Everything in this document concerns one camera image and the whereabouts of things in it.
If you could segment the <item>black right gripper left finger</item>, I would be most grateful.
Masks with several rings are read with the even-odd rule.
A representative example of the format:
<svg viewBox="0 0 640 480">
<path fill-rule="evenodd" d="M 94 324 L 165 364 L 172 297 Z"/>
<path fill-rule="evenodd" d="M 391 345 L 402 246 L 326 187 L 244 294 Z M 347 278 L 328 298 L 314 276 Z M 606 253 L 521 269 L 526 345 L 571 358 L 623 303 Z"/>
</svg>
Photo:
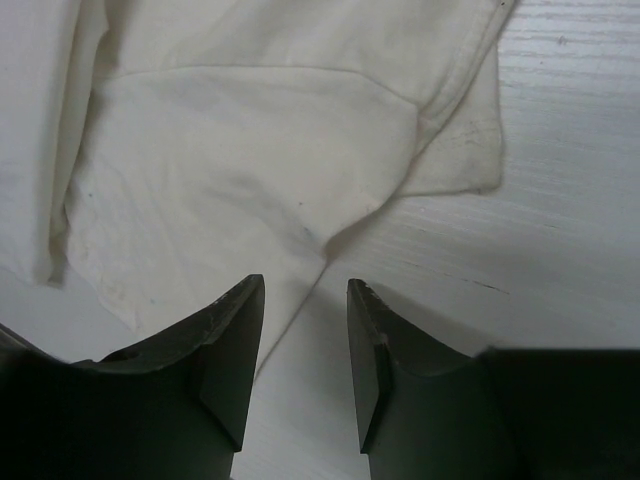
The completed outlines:
<svg viewBox="0 0 640 480">
<path fill-rule="evenodd" d="M 243 445 L 265 283 L 99 361 L 1 332 L 5 479 L 227 479 Z"/>
</svg>

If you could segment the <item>white t shirt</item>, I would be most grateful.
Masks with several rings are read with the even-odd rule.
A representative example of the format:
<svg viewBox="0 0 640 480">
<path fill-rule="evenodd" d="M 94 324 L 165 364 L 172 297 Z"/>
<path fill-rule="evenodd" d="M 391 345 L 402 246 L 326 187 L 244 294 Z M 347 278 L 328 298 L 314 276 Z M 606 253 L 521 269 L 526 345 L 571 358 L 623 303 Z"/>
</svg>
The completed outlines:
<svg viewBox="0 0 640 480">
<path fill-rule="evenodd" d="M 1 265 L 69 264 L 140 337 L 266 280 L 259 359 L 330 241 L 496 188 L 510 1 L 5 1 Z"/>
</svg>

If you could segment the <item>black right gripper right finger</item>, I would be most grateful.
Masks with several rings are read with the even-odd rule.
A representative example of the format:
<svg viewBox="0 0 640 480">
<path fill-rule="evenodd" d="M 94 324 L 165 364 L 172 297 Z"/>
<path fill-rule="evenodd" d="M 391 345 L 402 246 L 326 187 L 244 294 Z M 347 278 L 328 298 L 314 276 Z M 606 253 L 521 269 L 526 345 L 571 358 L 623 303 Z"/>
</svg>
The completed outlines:
<svg viewBox="0 0 640 480">
<path fill-rule="evenodd" d="M 361 452 L 374 479 L 635 479 L 635 350 L 464 355 L 347 288 Z"/>
</svg>

